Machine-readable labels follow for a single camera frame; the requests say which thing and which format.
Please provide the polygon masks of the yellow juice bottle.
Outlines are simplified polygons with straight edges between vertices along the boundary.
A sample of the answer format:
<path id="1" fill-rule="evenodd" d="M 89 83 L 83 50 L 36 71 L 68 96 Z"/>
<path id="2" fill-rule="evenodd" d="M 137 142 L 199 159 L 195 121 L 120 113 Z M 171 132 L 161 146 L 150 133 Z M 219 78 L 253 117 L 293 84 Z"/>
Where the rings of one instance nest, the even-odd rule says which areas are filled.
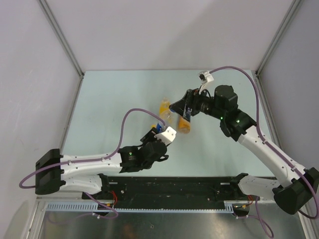
<path id="1" fill-rule="evenodd" d="M 159 106 L 159 115 L 169 112 L 170 101 L 167 97 L 164 97 Z"/>

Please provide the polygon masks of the clear Pepsi bottle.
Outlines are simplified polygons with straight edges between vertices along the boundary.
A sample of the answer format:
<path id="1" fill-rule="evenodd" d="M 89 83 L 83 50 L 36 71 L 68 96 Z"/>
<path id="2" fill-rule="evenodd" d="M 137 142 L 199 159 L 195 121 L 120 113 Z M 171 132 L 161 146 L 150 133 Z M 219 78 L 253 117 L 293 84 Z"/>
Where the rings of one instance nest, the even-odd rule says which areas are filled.
<path id="1" fill-rule="evenodd" d="M 160 120 L 156 125 L 156 129 L 158 132 L 165 131 L 174 122 L 173 113 L 170 109 L 164 110 L 162 113 L 160 113 L 159 117 Z"/>

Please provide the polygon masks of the orange Pocari Sweat bottle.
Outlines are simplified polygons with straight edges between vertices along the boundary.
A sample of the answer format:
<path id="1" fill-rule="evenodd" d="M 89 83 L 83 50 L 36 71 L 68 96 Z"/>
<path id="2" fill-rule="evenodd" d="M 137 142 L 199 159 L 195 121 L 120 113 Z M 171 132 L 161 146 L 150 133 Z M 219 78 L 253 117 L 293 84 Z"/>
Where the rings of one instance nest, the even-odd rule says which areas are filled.
<path id="1" fill-rule="evenodd" d="M 178 117 L 177 120 L 177 131 L 180 133 L 187 134 L 190 132 L 190 122 L 185 120 L 182 116 Z"/>

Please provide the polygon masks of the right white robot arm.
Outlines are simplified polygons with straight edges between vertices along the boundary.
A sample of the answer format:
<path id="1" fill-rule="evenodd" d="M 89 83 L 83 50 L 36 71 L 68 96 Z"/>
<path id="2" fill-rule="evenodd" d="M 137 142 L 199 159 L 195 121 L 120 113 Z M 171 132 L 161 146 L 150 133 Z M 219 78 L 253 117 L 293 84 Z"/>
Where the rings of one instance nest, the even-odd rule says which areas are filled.
<path id="1" fill-rule="evenodd" d="M 297 213 L 317 192 L 319 172 L 305 169 L 268 140 L 257 123 L 238 108 L 237 101 L 232 86 L 220 85 L 212 97 L 206 90 L 187 90 L 169 109 L 187 121 L 198 113 L 218 119 L 226 137 L 250 150 L 274 174 L 274 180 L 239 174 L 231 181 L 230 195 L 234 199 L 259 196 L 274 200 L 290 215 Z"/>

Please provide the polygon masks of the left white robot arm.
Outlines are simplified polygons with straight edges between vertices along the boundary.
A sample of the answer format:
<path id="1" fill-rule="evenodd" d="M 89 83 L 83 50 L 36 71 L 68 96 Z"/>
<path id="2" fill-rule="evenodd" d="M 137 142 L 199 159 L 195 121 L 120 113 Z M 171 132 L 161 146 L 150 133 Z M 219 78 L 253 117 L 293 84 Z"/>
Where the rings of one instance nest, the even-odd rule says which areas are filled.
<path id="1" fill-rule="evenodd" d="M 150 169 L 155 162 L 167 160 L 167 147 L 175 137 L 176 131 L 169 126 L 162 132 L 152 128 L 141 145 L 125 146 L 110 154 L 72 156 L 51 149 L 35 164 L 35 193 L 78 191 L 105 199 L 110 193 L 109 176 Z"/>

